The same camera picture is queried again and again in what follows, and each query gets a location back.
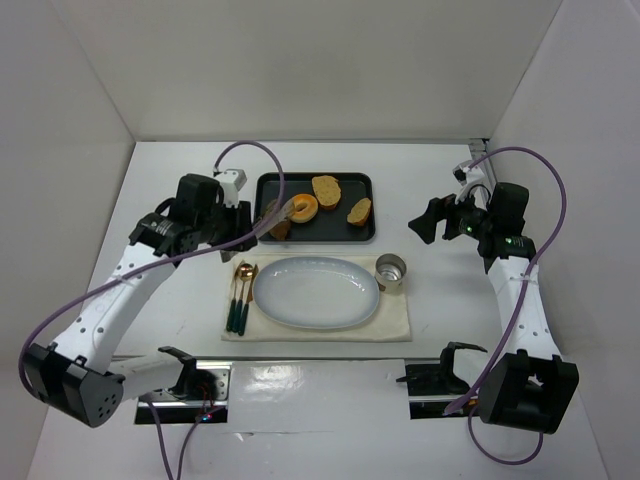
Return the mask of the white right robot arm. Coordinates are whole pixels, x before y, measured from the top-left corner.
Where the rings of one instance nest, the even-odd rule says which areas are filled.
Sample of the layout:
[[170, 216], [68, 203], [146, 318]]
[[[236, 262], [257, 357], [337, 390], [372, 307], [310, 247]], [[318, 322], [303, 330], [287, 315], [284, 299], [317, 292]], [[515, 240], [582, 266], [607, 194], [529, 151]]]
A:
[[498, 302], [502, 337], [485, 364], [467, 368], [455, 358], [450, 371], [468, 391], [450, 403], [454, 413], [471, 399], [487, 424], [553, 434], [557, 431], [579, 382], [575, 364], [562, 359], [549, 331], [538, 282], [540, 254], [523, 236], [526, 188], [499, 183], [488, 205], [478, 207], [470, 188], [429, 201], [426, 211], [409, 228], [426, 244], [436, 239], [439, 222], [443, 237], [466, 235], [478, 243], [478, 254]]

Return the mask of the brown chocolate croissant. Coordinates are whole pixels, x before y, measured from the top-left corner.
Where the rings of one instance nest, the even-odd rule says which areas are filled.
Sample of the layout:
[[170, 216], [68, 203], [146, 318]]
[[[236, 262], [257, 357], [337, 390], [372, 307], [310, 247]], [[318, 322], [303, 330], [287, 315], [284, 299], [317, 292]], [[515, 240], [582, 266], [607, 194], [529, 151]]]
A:
[[[266, 207], [266, 210], [264, 212], [264, 216], [267, 217], [271, 211], [274, 209], [274, 206], [276, 204], [276, 200], [271, 200]], [[291, 229], [291, 219], [290, 216], [288, 214], [285, 214], [283, 219], [275, 224], [269, 231], [269, 235], [272, 239], [277, 240], [277, 241], [284, 241], [287, 238], [287, 235], [289, 234], [289, 231]]]

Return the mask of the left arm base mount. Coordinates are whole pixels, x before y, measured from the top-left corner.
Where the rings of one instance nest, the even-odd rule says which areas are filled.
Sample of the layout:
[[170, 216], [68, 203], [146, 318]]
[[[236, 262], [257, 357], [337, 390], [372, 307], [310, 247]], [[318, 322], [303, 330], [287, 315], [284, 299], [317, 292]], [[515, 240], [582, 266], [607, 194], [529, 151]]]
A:
[[204, 424], [226, 423], [232, 364], [199, 360], [197, 369], [200, 377], [187, 393], [176, 394], [171, 390], [156, 390], [142, 397], [137, 404], [134, 423], [154, 423], [147, 400], [155, 407], [163, 425], [187, 425], [193, 424], [195, 420]]

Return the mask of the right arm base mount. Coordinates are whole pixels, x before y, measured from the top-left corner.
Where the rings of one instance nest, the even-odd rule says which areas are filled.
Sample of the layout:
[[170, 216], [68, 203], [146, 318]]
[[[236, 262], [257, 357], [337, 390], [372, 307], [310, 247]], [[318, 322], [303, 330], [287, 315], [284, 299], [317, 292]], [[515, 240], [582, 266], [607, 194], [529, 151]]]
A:
[[435, 358], [406, 360], [396, 383], [406, 387], [411, 420], [443, 418], [445, 407], [469, 390]]

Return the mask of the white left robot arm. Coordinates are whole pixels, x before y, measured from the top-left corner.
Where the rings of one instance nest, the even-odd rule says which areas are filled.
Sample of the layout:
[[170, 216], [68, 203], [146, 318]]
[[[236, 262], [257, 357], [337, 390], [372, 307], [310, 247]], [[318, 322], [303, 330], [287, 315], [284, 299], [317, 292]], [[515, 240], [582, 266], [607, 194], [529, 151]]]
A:
[[175, 197], [144, 216], [108, 282], [49, 345], [29, 343], [21, 371], [37, 399], [96, 428], [121, 402], [166, 389], [185, 397], [213, 382], [196, 359], [165, 346], [116, 362], [113, 355], [144, 305], [186, 255], [208, 244], [231, 252], [256, 245], [251, 205], [239, 198], [242, 170], [187, 174]]

